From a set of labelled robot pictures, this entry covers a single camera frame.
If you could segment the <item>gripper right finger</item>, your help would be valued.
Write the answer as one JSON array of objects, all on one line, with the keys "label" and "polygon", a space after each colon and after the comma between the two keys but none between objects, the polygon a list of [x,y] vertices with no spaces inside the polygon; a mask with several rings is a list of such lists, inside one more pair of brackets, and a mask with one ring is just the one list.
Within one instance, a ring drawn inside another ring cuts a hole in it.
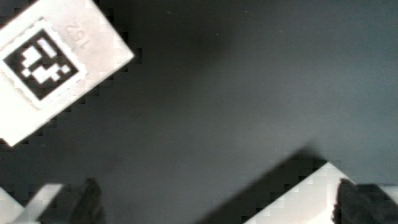
[{"label": "gripper right finger", "polygon": [[398,185],[356,183],[328,162],[246,224],[398,224]]}]

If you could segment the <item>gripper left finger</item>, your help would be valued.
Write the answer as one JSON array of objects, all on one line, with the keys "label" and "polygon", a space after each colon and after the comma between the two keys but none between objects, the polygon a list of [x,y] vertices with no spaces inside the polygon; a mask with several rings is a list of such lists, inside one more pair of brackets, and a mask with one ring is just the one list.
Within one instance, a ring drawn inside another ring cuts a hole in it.
[{"label": "gripper left finger", "polygon": [[0,187],[0,224],[41,224],[40,217],[61,190],[61,184],[47,184],[27,205],[22,205]]}]

